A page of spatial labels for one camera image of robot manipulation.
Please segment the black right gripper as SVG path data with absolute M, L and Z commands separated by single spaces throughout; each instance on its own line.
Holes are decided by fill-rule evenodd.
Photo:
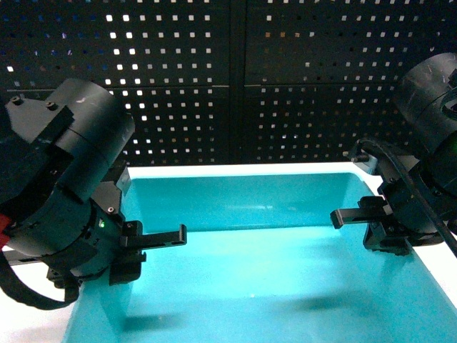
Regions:
M 446 190 L 421 160 L 387 142 L 357 142 L 348 157 L 383 182 L 377 196 L 360 198 L 358 208 L 332 211 L 335 229 L 368 223 L 365 249 L 396 256 L 446 241 Z

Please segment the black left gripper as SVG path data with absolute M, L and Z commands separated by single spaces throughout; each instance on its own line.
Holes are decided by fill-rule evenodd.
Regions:
M 141 276 L 141 249 L 181 246 L 187 227 L 143 234 L 125 222 L 121 195 L 130 182 L 126 163 L 80 166 L 73 160 L 25 161 L 6 167 L 6 244 L 58 273 L 61 281 L 97 278 L 110 266 L 109 285 Z

